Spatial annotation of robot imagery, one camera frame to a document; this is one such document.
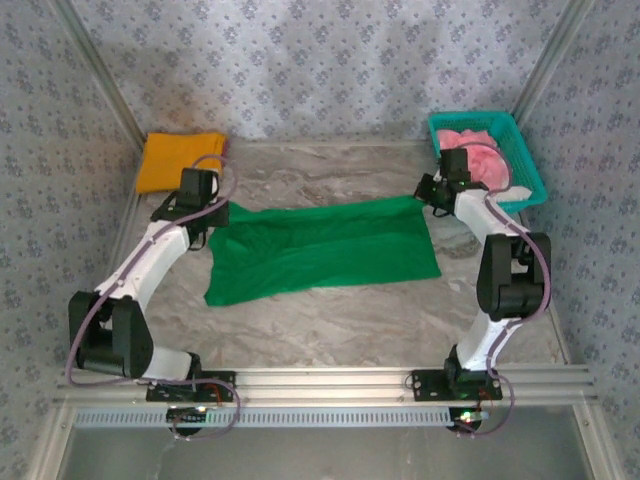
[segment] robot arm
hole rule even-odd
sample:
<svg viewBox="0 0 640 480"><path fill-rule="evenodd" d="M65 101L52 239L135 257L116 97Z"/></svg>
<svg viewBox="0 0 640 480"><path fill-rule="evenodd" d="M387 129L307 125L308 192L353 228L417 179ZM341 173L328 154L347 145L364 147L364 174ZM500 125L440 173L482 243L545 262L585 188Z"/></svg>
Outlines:
<svg viewBox="0 0 640 480"><path fill-rule="evenodd" d="M471 181L467 151L442 150L441 154L439 175L425 174L414 196L433 206L434 214L437 210L444 210L446 214L454 215L471 229L482 244L476 285L480 311L467 335L453 347L443 371L414 372L416 400L420 396L416 392L428 391L432 395L434 391L444 390L452 398L468 398L477 397L481 389L491 389L493 379L487 371L487 360L491 360L492 366L521 325L518 320L528 317L540 307L544 293L542 266L524 239L487 208L487 189L484 184ZM494 209L507 216L497 205ZM543 233L528 232L520 225L518 229L535 242L549 265L549 237ZM515 271L514 263L520 265ZM422 385L422 390L415 387L416 382Z"/></svg>
<svg viewBox="0 0 640 480"><path fill-rule="evenodd" d="M155 345L144 312L171 266L198 237L204 236L210 227L228 225L226 204L184 224L176 223L203 211L216 202L217 196L215 172L185 169L180 190L172 193L153 213L142 240L122 265L93 292L77 292L73 296L69 302L72 343L87 312L98 298L109 292L90 320L78 349L79 368L128 378L185 380L190 377L197 357Z"/></svg>

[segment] green cloth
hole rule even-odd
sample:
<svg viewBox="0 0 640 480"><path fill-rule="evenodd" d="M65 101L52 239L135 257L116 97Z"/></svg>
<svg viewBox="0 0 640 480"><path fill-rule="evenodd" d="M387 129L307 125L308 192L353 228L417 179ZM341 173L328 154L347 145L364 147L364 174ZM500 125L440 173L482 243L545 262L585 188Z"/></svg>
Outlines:
<svg viewBox="0 0 640 480"><path fill-rule="evenodd" d="M207 305L439 277L423 206L410 196L260 212L232 203L230 225L209 240L214 266Z"/></svg>

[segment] wall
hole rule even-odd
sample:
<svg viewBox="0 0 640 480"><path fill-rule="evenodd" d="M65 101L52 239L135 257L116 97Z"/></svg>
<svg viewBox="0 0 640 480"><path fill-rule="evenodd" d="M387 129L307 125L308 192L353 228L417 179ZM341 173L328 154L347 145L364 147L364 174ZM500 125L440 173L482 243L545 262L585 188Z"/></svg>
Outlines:
<svg viewBox="0 0 640 480"><path fill-rule="evenodd" d="M424 138L510 110L566 0L74 0L144 131Z"/></svg>
<svg viewBox="0 0 640 480"><path fill-rule="evenodd" d="M0 478L21 478L61 380L66 304L104 275L129 145L46 2L0 3Z"/></svg>
<svg viewBox="0 0 640 480"><path fill-rule="evenodd" d="M550 198L553 295L573 360L593 366L629 478L640 478L640 6L606 0L526 126Z"/></svg>

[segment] yellow towel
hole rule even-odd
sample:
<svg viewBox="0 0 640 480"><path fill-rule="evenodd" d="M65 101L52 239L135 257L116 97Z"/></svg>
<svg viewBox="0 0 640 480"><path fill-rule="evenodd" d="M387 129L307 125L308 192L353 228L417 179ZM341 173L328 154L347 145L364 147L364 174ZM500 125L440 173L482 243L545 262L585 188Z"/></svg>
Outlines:
<svg viewBox="0 0 640 480"><path fill-rule="evenodd" d="M190 167L207 153L222 155L227 137L222 133L175 135L150 133L142 154L142 168L138 175L138 193L177 190L180 187L182 169ZM222 174L220 160L204 160L198 168L211 168Z"/></svg>

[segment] marble floor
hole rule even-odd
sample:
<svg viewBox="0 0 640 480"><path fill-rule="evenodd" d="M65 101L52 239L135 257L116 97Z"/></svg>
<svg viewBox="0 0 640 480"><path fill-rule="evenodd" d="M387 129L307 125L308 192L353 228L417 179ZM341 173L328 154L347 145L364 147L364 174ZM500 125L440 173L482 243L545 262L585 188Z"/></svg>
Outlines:
<svg viewBox="0 0 640 480"><path fill-rule="evenodd" d="M237 145L229 158L242 206L307 207L411 194L435 171L430 145L293 147ZM166 195L140 199L128 231L132 248ZM205 248L181 257L146 311L157 344L200 354L207 367L439 366L471 326L480 244L453 217L425 209L439 279L312 289L209 308L203 300L212 267ZM500 363L561 362L549 316L524 325Z"/></svg>

